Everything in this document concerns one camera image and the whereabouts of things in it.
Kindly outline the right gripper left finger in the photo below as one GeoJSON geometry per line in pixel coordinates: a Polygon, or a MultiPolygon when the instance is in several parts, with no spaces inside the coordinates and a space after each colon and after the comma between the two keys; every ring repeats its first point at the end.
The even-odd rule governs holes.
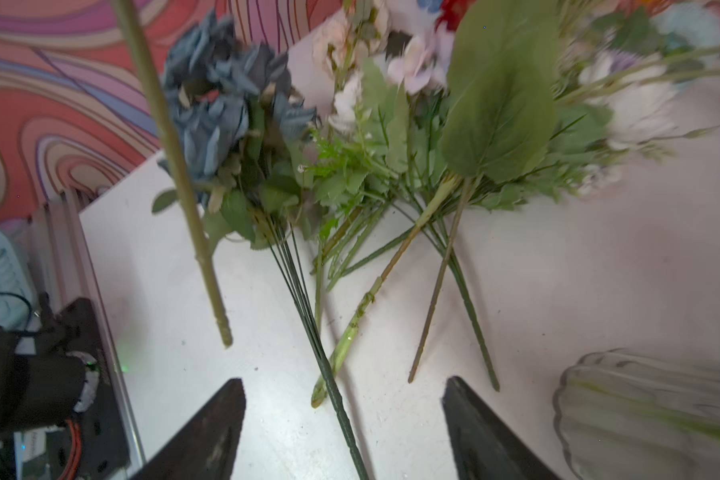
{"type": "Polygon", "coordinates": [[[240,378],[228,380],[134,477],[226,480],[232,476],[246,396],[240,378]]]}

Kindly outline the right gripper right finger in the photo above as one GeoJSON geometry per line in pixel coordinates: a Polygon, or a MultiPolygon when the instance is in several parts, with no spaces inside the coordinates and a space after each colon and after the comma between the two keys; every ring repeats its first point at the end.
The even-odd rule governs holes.
{"type": "Polygon", "coordinates": [[[442,407],[460,480],[557,477],[461,377],[447,379],[442,407]]]}

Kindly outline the orange gerbera flower stem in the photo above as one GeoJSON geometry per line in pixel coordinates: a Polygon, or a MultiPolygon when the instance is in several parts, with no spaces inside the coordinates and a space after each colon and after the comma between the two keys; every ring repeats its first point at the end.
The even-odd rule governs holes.
{"type": "Polygon", "coordinates": [[[185,216],[195,251],[195,259],[202,274],[221,341],[226,348],[229,348],[233,345],[233,335],[214,269],[209,242],[198,213],[196,195],[188,175],[176,129],[170,119],[168,105],[160,86],[139,14],[129,0],[111,0],[110,5],[141,82],[151,117],[156,124],[158,137],[175,185],[177,199],[185,216]]]}

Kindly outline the dusty blue rose bunch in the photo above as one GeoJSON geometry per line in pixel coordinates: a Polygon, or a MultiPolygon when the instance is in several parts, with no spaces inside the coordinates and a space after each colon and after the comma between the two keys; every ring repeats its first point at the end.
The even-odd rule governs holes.
{"type": "Polygon", "coordinates": [[[357,475],[369,472],[309,297],[295,230],[307,215],[304,149],[317,112],[293,88],[288,56],[247,45],[209,12],[170,48],[161,87],[210,250],[236,234],[275,259],[327,387],[357,475]]]}

